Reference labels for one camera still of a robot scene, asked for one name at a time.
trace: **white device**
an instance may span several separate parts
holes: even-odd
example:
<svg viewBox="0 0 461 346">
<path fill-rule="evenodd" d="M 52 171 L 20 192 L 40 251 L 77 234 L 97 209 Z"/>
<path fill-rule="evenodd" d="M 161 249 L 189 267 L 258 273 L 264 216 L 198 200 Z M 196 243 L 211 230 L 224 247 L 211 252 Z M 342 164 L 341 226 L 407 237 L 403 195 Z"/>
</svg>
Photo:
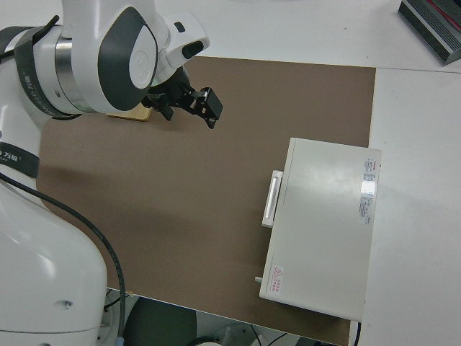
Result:
<svg viewBox="0 0 461 346">
<path fill-rule="evenodd" d="M 264 214 L 268 226 L 275 210 L 262 298 L 362 320 L 380 160 L 374 149 L 291 139 Z"/>
<path fill-rule="evenodd" d="M 2 174 L 36 188 L 41 131 L 51 117 L 128 111 L 150 93 L 162 107 L 176 106 L 174 97 L 197 100 L 207 123 L 219 118 L 216 108 L 204 115 L 209 91 L 178 86 L 187 79 L 182 65 L 209 45 L 193 15 L 163 18 L 152 0 L 63 0 L 63 13 L 63 26 L 0 32 L 0 53 L 9 54 L 0 62 Z M 155 88 L 169 95 L 165 85 L 176 94 L 159 101 Z M 4 181 L 0 277 L 0 345 L 97 343 L 107 284 L 101 254 L 40 200 Z"/>
</svg>

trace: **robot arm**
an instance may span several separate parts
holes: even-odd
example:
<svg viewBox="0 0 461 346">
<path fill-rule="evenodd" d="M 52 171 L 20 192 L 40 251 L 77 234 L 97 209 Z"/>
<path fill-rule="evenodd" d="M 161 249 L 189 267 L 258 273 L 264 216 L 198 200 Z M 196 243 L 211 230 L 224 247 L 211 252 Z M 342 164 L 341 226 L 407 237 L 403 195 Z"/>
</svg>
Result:
<svg viewBox="0 0 461 346">
<path fill-rule="evenodd" d="M 107 284 L 99 250 L 7 179 L 36 189 L 44 124 L 142 101 L 212 128 L 223 108 L 210 88 L 193 90 L 182 66 L 209 45 L 191 14 L 163 18 L 152 0 L 63 0 L 63 13 L 63 26 L 0 32 L 0 345 L 97 343 Z"/>
<path fill-rule="evenodd" d="M 18 67 L 21 77 L 35 64 L 34 88 L 42 97 L 31 95 L 24 80 L 22 86 L 43 112 L 57 118 L 118 113 L 143 100 L 168 120 L 170 106 L 199 115 L 211 128 L 219 119 L 223 107 L 214 92 L 193 90 L 182 67 L 210 44 L 192 14 L 163 18 L 146 0 L 63 0 L 63 13 L 64 25 L 43 38 L 42 58 L 30 56 Z"/>
</svg>

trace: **label sticker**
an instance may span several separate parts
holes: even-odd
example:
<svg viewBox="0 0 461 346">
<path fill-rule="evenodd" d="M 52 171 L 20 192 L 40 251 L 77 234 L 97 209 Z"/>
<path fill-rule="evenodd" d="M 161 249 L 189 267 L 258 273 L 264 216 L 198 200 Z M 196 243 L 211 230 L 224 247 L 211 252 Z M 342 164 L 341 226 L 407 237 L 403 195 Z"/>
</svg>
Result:
<svg viewBox="0 0 461 346">
<path fill-rule="evenodd" d="M 283 272 L 284 268 L 280 267 L 279 265 L 275 265 L 272 267 L 272 275 L 271 275 L 271 287 L 269 289 L 270 293 L 280 293 L 282 289 L 282 279 L 283 279 Z"/>
<path fill-rule="evenodd" d="M 373 214 L 373 198 L 376 193 L 377 162 L 372 157 L 363 165 L 363 179 L 360 187 L 359 214 L 364 224 L 370 224 Z"/>
</svg>

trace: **brown table mat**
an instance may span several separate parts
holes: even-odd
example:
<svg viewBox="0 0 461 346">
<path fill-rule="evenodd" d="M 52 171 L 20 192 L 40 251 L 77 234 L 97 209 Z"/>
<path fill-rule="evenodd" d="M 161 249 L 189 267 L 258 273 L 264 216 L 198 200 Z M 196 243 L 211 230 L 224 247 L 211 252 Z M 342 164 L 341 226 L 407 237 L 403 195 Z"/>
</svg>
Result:
<svg viewBox="0 0 461 346">
<path fill-rule="evenodd" d="M 290 137 L 367 146 L 375 70 L 223 58 L 187 69 L 192 86 L 212 87 L 224 104 L 214 130 L 178 110 L 170 123 L 160 114 L 50 121 L 39 189 L 103 230 L 128 290 L 346 345 L 348 321 L 260 298 L 254 277 L 269 245 L 269 180 Z"/>
</svg>

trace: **black cable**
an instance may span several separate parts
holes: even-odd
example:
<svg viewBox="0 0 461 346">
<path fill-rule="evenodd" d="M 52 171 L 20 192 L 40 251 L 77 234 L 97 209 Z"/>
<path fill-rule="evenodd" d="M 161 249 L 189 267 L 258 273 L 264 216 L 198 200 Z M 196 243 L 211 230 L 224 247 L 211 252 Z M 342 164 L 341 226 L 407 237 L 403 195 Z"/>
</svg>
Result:
<svg viewBox="0 0 461 346">
<path fill-rule="evenodd" d="M 267 346 L 271 346 L 274 342 L 276 342 L 278 339 L 282 339 L 285 335 L 287 335 L 288 333 L 283 333 L 282 335 L 280 335 L 279 337 L 276 337 L 275 339 L 273 339 Z"/>
<path fill-rule="evenodd" d="M 80 220 L 83 224 L 88 226 L 88 228 L 91 229 L 91 231 L 101 240 L 103 245 L 106 247 L 107 251 L 110 254 L 110 257 L 112 258 L 112 261 L 114 262 L 115 269 L 117 271 L 117 277 L 118 277 L 118 283 L 120 287 L 120 320 L 119 320 L 119 325 L 118 325 L 118 337 L 123 337 L 123 330 L 125 329 L 125 279 L 123 277 L 123 272 L 122 272 L 122 266 L 120 265 L 120 261 L 118 260 L 117 254 L 115 253 L 115 250 L 112 248 L 112 245 L 109 243 L 107 238 L 104 236 L 104 234 L 87 218 L 85 218 L 83 215 L 72 209 L 71 207 L 68 207 L 62 202 L 59 202 L 58 200 L 55 200 L 54 198 L 45 195 L 44 193 L 38 192 L 34 189 L 31 189 L 30 187 L 21 184 L 20 182 L 17 182 L 16 180 L 6 176 L 5 174 L 0 172 L 0 179 L 6 182 L 7 184 L 10 184 L 11 186 L 14 186 L 24 192 L 27 192 L 41 200 L 44 200 L 46 202 L 49 202 L 56 207 L 64 210 L 65 212 L 71 214 L 74 218 Z"/>
<path fill-rule="evenodd" d="M 40 30 L 38 31 L 34 37 L 32 38 L 32 44 L 37 43 L 40 41 L 42 38 L 46 36 L 50 32 L 50 30 L 55 26 L 55 24 L 58 22 L 59 16 L 54 16 L 51 18 L 51 20 Z M 14 55 L 14 50 L 8 50 L 6 52 L 3 52 L 0 54 L 0 60 L 9 58 L 10 56 Z"/>
<path fill-rule="evenodd" d="M 115 299 L 113 302 L 104 305 L 104 311 L 107 312 L 107 309 L 108 309 L 108 308 L 110 308 L 111 306 L 114 306 L 114 305 L 115 305 L 116 303 L 118 303 L 119 301 L 120 301 L 120 297 L 118 297 L 117 299 Z"/>
<path fill-rule="evenodd" d="M 54 120 L 61 120 L 61 121 L 65 121 L 65 120 L 73 120 L 73 119 L 76 119 L 80 116 L 81 114 L 74 114 L 74 115 L 71 115 L 69 117 L 52 117 L 51 119 L 54 119 Z"/>
<path fill-rule="evenodd" d="M 253 328 L 253 324 L 250 324 L 250 327 L 251 327 L 251 330 L 252 330 L 253 333 L 254 333 L 254 336 L 255 336 L 256 339 L 258 340 L 259 346 L 262 346 L 261 340 L 259 339 L 259 335 L 258 335 L 258 333 L 256 333 L 256 330 L 254 330 L 254 328 Z"/>
<path fill-rule="evenodd" d="M 254 327 L 253 327 L 253 324 L 250 324 L 250 327 L 251 327 L 251 330 L 253 331 L 254 333 L 254 336 L 256 337 L 256 339 L 258 340 L 258 344 L 259 346 L 262 346 L 262 343 L 261 343 L 261 340 L 259 339 L 259 335 L 258 333 L 256 333 L 256 330 L 254 330 Z M 282 339 L 285 335 L 287 335 L 288 333 L 283 333 L 282 335 L 280 335 L 279 337 L 276 337 L 275 339 L 273 339 L 269 344 L 267 344 L 267 346 L 271 346 L 272 344 L 274 344 L 274 342 L 276 342 L 277 340 L 279 339 Z"/>
<path fill-rule="evenodd" d="M 362 330 L 362 324 L 359 322 L 357 325 L 357 335 L 355 336 L 354 346 L 358 346 L 360 339 L 360 331 Z"/>
</svg>

